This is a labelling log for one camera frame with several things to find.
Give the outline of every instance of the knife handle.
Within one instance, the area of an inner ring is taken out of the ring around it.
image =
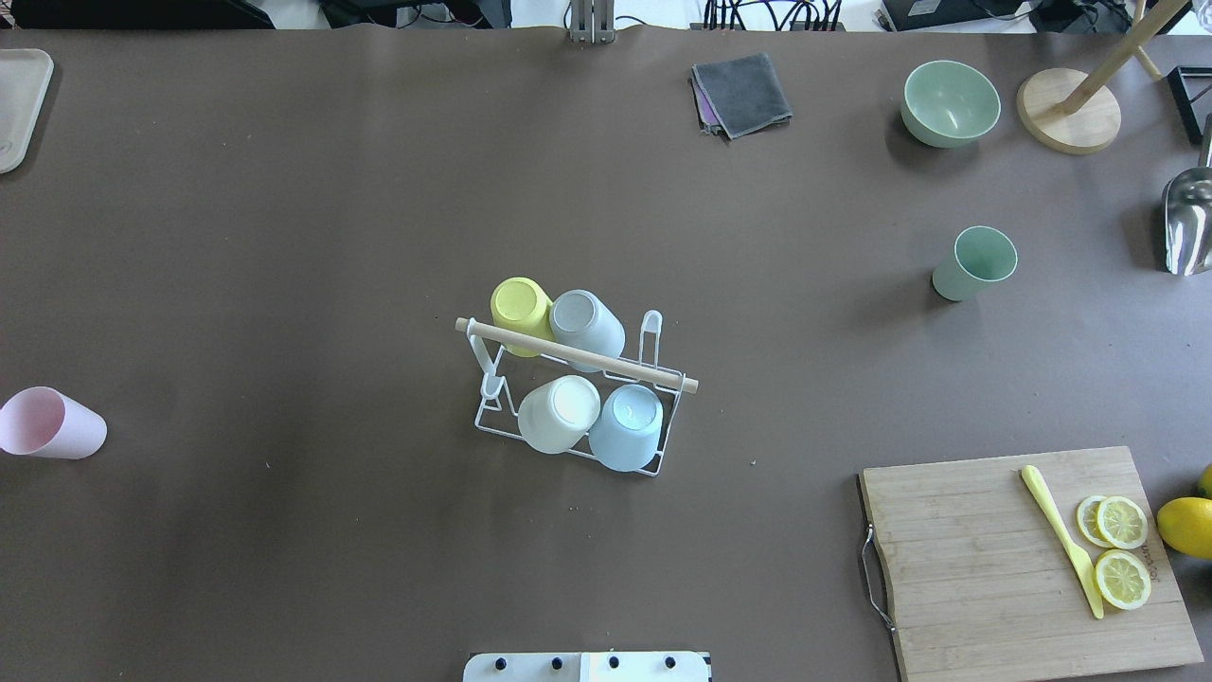
[[[1060,520],[1060,510],[1057,509],[1056,500],[1052,499],[1052,492],[1048,491],[1048,485],[1044,481],[1044,475],[1035,466],[1027,465],[1023,468],[1023,482],[1027,483],[1027,489],[1035,498],[1035,504],[1040,505],[1045,518],[1052,525],[1052,531],[1060,539],[1060,544],[1068,548],[1073,543],[1073,538],[1069,537],[1069,529],[1064,527],[1064,521]]]

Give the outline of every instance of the yellow knife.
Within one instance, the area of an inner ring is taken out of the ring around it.
[[[1040,509],[1044,510],[1044,516],[1047,517],[1048,523],[1052,525],[1052,531],[1060,539],[1060,545],[1064,546],[1065,554],[1069,555],[1069,563],[1077,572],[1077,580],[1081,581],[1081,589],[1086,592],[1090,611],[1094,612],[1094,618],[1103,618],[1103,594],[1098,591],[1098,585],[1094,584],[1094,564],[1090,562],[1090,555],[1086,550],[1073,541],[1069,529],[1060,521],[1060,512],[1052,499],[1048,485],[1044,481],[1044,475],[1034,466],[1027,465],[1023,468],[1023,481],[1027,483],[1027,489],[1031,492],[1031,497],[1035,498],[1035,504],[1040,505]]]

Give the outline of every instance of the round wooden base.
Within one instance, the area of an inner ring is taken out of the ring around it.
[[[1120,103],[1104,85],[1073,114],[1060,110],[1086,74],[1074,69],[1042,70],[1018,88],[1018,116],[1036,139],[1065,154],[1105,149],[1120,132]]]

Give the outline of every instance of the lemon slice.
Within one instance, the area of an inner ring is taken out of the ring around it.
[[[1099,548],[1110,549],[1113,545],[1098,533],[1098,503],[1102,503],[1107,498],[1103,495],[1091,495],[1077,505],[1077,531],[1086,537],[1087,540],[1093,543]]]
[[[1134,550],[1144,545],[1144,539],[1149,535],[1149,523],[1140,508],[1119,495],[1098,503],[1094,525],[1098,534],[1120,550]]]
[[[1140,560],[1124,550],[1109,550],[1094,564],[1094,583],[1103,598],[1124,611],[1138,609],[1149,601],[1153,583]]]

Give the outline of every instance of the white label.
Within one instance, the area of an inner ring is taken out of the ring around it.
[[[913,7],[909,7],[909,16],[933,15],[942,2],[943,0],[917,0]]]

